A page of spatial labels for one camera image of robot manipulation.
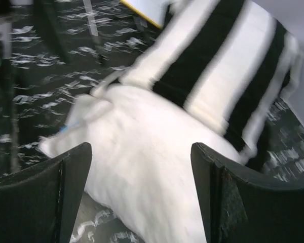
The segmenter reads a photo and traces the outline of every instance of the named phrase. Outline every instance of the yellow edge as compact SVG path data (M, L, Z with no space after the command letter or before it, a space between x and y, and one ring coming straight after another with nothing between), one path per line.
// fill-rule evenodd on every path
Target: yellow edge
M128 7L129 9L131 9L132 11L134 11L136 14L138 14L139 16L141 16L142 18L144 18L146 21L150 22L152 25L154 25L156 28L161 29L162 26L158 25L156 22L154 22L152 19L150 19L149 17L147 17L146 15L142 14L140 11L138 11L136 8L134 8L132 5L130 5L129 3L127 3L125 0L120 0L120 2L122 4L124 4L126 7Z

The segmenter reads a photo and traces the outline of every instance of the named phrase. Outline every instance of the marble-patterned floor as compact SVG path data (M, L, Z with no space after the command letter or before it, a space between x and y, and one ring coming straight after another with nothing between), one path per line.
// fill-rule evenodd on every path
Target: marble-patterned floor
M66 65L50 54L33 30L29 7L18 7L18 21L13 23L11 61L21 78L17 80L15 98L18 113L18 163L20 169L45 161L37 151L39 138L58 132L75 95L86 93L114 70L123 69L135 60L147 45L130 19L102 21L98 31L105 41L108 62L99 65L94 58L82 0L59 0L61 32L71 58ZM105 20L128 11L118 0L92 0L96 20ZM292 182L304 180L304 128L288 105L278 100L269 114L272 130L271 159L264 172ZM1 149L11 143L9 135L0 131ZM0 167L0 176L6 175ZM71 242L142 242L128 230L112 211L84 194Z

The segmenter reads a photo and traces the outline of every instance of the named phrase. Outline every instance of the white pillow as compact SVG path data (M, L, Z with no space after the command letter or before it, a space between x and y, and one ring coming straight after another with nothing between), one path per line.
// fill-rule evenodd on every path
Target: white pillow
M40 142L49 157L92 145L85 192L111 208L146 243L205 243L191 168L191 146L202 142L233 161L222 137L164 98L114 86L76 100L69 127Z
M252 1L191 0L119 81L182 107L247 160L271 104L297 86L303 54Z

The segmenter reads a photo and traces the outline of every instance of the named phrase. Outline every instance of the white fabric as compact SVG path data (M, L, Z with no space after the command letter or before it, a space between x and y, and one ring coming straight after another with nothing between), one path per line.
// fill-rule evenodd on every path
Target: white fabric
M238 152L152 92L116 85L95 93L94 99L76 99L72 122L42 140L40 150L55 157L89 142L93 154L85 192L95 201L111 208L146 243L205 243L191 146L203 142L237 162Z

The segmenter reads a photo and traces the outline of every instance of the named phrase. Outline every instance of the white stripe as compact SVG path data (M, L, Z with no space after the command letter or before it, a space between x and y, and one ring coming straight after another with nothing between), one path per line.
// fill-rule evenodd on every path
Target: white stripe
M297 89L302 65L304 63L304 48L301 47L297 39L292 36L290 33L290 49L295 53L295 58L292 62L291 71L290 71L290 81L288 85L282 90L281 97L284 101L287 101L290 95Z
M242 138L247 147L244 149L246 157L252 157L256 154L256 141L258 140L266 119L266 114L277 97L284 77L296 57L294 37L289 33L285 34L285 46L280 55L278 65L271 83L269 84L264 96L262 97L258 108L253 112L250 120L242 132Z
M138 57L120 79L125 85L151 89L194 40L219 0L194 0L174 17L155 44Z
M275 34L275 20L247 1L230 34L184 104L192 116L219 134L262 63Z

